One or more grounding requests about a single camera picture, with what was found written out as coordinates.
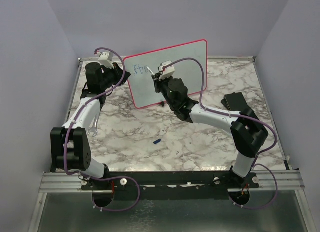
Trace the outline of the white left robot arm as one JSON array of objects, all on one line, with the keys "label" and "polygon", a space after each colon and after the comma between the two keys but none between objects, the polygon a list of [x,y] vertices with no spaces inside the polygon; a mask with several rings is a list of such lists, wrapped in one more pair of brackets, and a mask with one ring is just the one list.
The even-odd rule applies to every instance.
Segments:
[{"label": "white left robot arm", "polygon": [[85,66],[85,76],[79,107],[63,126],[50,132],[52,168],[91,177],[94,185],[103,190],[111,182],[109,168],[93,159],[88,135],[97,135],[98,121],[107,97],[116,87],[125,84],[131,74],[116,62],[109,67],[90,62]]}]

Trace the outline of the pink framed whiteboard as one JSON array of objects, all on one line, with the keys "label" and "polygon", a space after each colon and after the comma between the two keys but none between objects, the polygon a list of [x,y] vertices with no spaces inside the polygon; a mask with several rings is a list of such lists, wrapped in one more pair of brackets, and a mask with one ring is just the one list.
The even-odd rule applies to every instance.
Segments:
[{"label": "pink framed whiteboard", "polygon": [[[126,71],[131,73],[128,79],[133,104],[137,109],[146,108],[164,102],[160,93],[155,92],[152,74],[147,66],[158,72],[158,67],[166,61],[175,62],[183,58],[196,59],[207,74],[208,42],[205,39],[172,45],[165,48],[151,50],[140,54],[130,55],[123,59]],[[207,88],[207,76],[202,79],[202,71],[198,63],[185,60],[174,65],[174,78],[182,79],[188,88],[188,94],[193,95],[201,91],[202,83]]]}]

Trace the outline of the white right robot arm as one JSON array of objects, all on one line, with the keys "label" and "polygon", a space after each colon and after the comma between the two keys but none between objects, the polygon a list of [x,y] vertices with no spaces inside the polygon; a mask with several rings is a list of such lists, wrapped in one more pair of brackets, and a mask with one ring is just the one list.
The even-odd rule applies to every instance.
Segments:
[{"label": "white right robot arm", "polygon": [[213,112],[212,108],[204,108],[188,97],[188,89],[182,79],[171,76],[160,79],[160,76],[160,73],[151,76],[155,92],[163,95],[179,120],[209,125],[232,136],[238,154],[229,181],[236,188],[246,184],[254,160],[269,135],[255,112],[251,108],[242,112],[221,109]]}]

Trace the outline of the blue marker cap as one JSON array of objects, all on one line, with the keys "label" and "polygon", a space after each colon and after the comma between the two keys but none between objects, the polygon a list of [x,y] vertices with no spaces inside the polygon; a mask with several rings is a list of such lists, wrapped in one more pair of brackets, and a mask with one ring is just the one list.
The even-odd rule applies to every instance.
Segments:
[{"label": "blue marker cap", "polygon": [[162,140],[161,139],[157,139],[156,141],[153,142],[154,145],[160,143]]}]

